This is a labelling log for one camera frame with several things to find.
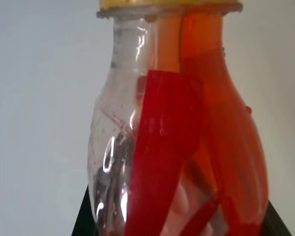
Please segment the clear bottle with red drink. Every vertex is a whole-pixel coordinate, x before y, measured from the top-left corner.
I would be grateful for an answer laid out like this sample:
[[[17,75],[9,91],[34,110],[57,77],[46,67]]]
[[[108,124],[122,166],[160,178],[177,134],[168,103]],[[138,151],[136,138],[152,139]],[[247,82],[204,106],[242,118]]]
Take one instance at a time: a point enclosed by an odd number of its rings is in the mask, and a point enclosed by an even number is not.
[[[259,236],[263,147],[225,61],[241,0],[99,0],[113,54],[94,107],[88,192],[96,236]]]

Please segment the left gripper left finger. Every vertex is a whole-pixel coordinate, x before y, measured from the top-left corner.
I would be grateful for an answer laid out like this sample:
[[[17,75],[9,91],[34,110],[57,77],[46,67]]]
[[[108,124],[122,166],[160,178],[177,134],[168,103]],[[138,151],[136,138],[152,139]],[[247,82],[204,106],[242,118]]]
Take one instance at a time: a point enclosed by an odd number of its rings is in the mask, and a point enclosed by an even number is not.
[[[72,236],[99,236],[92,216],[89,189],[86,188]]]

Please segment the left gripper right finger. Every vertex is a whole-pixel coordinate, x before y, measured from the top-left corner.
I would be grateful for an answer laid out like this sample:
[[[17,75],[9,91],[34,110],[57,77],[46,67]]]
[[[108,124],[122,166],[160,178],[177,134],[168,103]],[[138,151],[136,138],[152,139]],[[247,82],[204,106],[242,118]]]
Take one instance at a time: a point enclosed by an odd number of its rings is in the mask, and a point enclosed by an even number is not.
[[[292,236],[270,201],[261,229],[261,236]]]

